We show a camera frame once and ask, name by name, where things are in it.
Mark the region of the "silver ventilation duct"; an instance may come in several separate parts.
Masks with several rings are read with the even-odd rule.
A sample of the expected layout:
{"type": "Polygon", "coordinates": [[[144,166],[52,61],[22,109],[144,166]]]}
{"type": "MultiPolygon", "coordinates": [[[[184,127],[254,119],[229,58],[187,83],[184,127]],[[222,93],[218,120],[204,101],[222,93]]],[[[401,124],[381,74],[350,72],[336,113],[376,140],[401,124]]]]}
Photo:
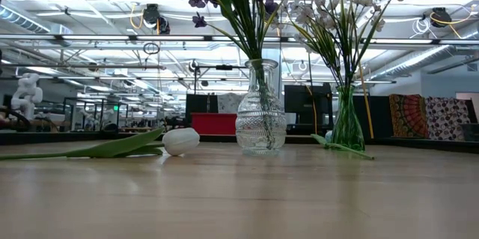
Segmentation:
{"type": "Polygon", "coordinates": [[[398,60],[394,61],[390,67],[378,69],[372,73],[370,80],[384,79],[390,76],[400,76],[405,73],[414,72],[428,64],[442,61],[458,53],[458,46],[465,46],[465,42],[471,41],[479,45],[479,28],[474,28],[466,34],[466,38],[462,40],[452,40],[452,42],[460,42],[460,44],[441,44],[424,51],[411,52],[398,60]]]}
{"type": "Polygon", "coordinates": [[[44,25],[39,22],[36,22],[27,16],[11,9],[3,4],[0,4],[0,19],[8,21],[14,25],[18,25],[21,28],[24,28],[27,31],[33,32],[34,34],[72,34],[73,31],[68,27],[52,23],[51,25],[44,25]]]}

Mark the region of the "clear glass vase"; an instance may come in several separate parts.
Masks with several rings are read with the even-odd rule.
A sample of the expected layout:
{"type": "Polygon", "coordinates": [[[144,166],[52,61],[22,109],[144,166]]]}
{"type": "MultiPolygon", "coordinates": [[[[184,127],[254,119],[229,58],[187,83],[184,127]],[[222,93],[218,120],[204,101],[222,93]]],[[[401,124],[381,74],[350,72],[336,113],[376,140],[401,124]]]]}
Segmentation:
{"type": "Polygon", "coordinates": [[[246,155],[276,155],[285,143],[287,129],[284,106],[274,87],[278,62],[255,59],[245,66],[249,69],[249,87],[237,110],[237,143],[246,155]]]}

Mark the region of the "large black panel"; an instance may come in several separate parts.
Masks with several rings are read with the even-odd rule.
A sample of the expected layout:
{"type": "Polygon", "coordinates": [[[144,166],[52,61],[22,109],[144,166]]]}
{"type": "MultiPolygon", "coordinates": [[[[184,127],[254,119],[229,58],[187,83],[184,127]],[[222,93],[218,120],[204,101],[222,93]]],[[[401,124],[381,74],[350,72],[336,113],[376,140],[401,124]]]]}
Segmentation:
{"type": "Polygon", "coordinates": [[[287,125],[288,135],[326,134],[334,126],[330,84],[285,85],[284,110],[295,115],[295,121],[287,125]]]}

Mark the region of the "red box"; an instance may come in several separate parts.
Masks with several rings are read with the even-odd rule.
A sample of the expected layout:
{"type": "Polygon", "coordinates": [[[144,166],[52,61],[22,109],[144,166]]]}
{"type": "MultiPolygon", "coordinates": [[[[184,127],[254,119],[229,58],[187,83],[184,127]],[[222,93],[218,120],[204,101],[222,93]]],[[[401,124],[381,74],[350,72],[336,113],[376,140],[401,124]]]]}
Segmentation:
{"type": "Polygon", "coordinates": [[[233,136],[236,133],[236,114],[193,112],[192,128],[201,135],[233,136]]]}

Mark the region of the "green glass vase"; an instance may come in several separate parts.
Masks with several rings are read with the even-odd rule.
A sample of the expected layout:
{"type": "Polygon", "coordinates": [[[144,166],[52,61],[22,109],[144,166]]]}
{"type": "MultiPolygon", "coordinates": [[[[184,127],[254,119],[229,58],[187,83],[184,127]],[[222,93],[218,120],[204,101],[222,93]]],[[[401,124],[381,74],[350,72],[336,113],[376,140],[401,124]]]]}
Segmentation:
{"type": "Polygon", "coordinates": [[[338,113],[332,131],[332,142],[364,152],[364,136],[353,103],[354,87],[338,86],[338,113]]]}

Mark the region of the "white artificial flower bunch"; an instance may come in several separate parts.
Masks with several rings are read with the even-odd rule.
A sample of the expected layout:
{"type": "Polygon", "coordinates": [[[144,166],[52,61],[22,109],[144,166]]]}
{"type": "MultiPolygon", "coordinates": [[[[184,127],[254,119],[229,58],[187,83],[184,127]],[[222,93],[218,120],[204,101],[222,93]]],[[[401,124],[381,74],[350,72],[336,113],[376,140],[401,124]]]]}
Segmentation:
{"type": "Polygon", "coordinates": [[[404,0],[340,0],[338,49],[343,70],[338,71],[337,82],[349,87],[375,33],[385,25],[383,14],[392,1],[404,0]]]}
{"type": "Polygon", "coordinates": [[[344,85],[341,74],[340,38],[334,12],[323,0],[292,1],[282,5],[288,25],[296,29],[294,39],[308,53],[318,54],[331,71],[337,85],[344,85]]]}

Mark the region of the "white artificial tulip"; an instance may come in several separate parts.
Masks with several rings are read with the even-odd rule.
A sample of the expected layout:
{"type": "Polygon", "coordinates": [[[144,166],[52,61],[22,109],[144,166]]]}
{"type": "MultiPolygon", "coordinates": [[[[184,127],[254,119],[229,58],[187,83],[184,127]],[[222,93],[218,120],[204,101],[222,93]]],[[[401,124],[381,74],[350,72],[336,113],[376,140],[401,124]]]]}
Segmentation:
{"type": "Polygon", "coordinates": [[[367,155],[365,153],[362,153],[360,151],[357,151],[357,150],[354,150],[352,148],[348,148],[346,146],[343,146],[343,145],[339,145],[339,144],[336,144],[336,143],[331,143],[331,142],[327,142],[326,138],[325,137],[322,137],[320,135],[317,135],[317,134],[311,134],[311,137],[313,139],[315,139],[320,145],[322,145],[325,149],[331,149],[331,150],[336,150],[336,151],[346,151],[346,152],[349,152],[351,154],[355,154],[355,155],[358,155],[366,160],[375,160],[375,157],[373,156],[370,156],[370,155],[367,155]]]}
{"type": "Polygon", "coordinates": [[[0,155],[0,160],[23,160],[23,159],[42,159],[54,157],[66,158],[118,158],[132,155],[161,155],[164,148],[171,156],[184,154],[190,149],[199,145],[200,136],[192,128],[181,128],[168,131],[158,145],[152,145],[151,142],[163,134],[164,129],[159,128],[146,133],[139,133],[134,136],[112,140],[94,147],[77,149],[61,153],[45,154],[10,154],[0,155]]]}

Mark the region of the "small black panel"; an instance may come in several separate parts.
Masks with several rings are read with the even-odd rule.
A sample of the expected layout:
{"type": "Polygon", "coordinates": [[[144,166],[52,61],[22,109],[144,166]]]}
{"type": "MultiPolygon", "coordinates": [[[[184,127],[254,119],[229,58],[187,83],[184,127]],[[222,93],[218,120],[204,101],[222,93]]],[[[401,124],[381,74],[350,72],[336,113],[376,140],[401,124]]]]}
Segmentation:
{"type": "Polygon", "coordinates": [[[186,121],[192,122],[192,113],[218,113],[218,96],[214,94],[187,94],[186,95],[186,121]]]}

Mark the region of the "white purple patterned cloth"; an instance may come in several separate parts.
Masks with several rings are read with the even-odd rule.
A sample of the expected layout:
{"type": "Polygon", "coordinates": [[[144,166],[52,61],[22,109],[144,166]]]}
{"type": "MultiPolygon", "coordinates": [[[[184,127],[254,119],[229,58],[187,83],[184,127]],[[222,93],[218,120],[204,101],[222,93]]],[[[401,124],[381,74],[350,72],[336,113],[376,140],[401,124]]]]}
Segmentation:
{"type": "Polygon", "coordinates": [[[470,123],[464,100],[447,97],[425,99],[429,138],[439,141],[464,142],[463,124],[470,123]]]}

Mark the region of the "orange mandala cloth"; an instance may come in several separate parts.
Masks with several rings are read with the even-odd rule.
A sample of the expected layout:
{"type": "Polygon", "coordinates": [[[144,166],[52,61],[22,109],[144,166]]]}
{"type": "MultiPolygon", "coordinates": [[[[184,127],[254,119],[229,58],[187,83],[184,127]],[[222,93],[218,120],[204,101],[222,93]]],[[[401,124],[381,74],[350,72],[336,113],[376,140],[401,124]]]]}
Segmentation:
{"type": "Polygon", "coordinates": [[[424,98],[420,94],[391,94],[388,98],[393,137],[428,139],[424,98]]]}

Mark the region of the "grey patterned cloth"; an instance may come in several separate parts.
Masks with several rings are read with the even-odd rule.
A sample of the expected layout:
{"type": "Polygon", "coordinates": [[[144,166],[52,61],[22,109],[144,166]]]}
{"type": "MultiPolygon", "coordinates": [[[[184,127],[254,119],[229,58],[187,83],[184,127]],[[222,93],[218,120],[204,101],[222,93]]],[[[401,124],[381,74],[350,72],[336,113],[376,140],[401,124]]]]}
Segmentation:
{"type": "Polygon", "coordinates": [[[227,93],[217,96],[218,112],[220,114],[237,114],[243,94],[227,93]]]}

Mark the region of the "white robot figure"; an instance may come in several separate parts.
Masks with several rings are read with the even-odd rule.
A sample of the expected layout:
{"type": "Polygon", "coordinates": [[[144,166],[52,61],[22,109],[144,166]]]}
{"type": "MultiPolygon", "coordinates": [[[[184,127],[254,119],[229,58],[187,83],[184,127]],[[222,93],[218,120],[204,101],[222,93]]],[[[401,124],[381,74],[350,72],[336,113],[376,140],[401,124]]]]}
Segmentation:
{"type": "Polygon", "coordinates": [[[23,116],[32,120],[35,105],[43,100],[43,90],[37,87],[40,76],[36,73],[24,73],[18,80],[18,88],[11,99],[11,109],[20,110],[23,116]]]}

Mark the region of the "long horizontal light bar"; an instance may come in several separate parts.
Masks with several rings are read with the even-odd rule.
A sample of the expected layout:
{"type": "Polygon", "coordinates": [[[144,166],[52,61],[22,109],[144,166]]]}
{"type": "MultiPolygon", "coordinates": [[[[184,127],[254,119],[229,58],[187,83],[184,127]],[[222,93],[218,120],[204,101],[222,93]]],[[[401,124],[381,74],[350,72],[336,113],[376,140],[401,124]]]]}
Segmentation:
{"type": "MultiPolygon", "coordinates": [[[[225,36],[212,35],[82,35],[82,34],[0,34],[0,40],[87,40],[87,41],[231,41],[225,36]]],[[[477,39],[406,39],[372,38],[370,43],[386,45],[455,45],[479,46],[477,39]]]]}

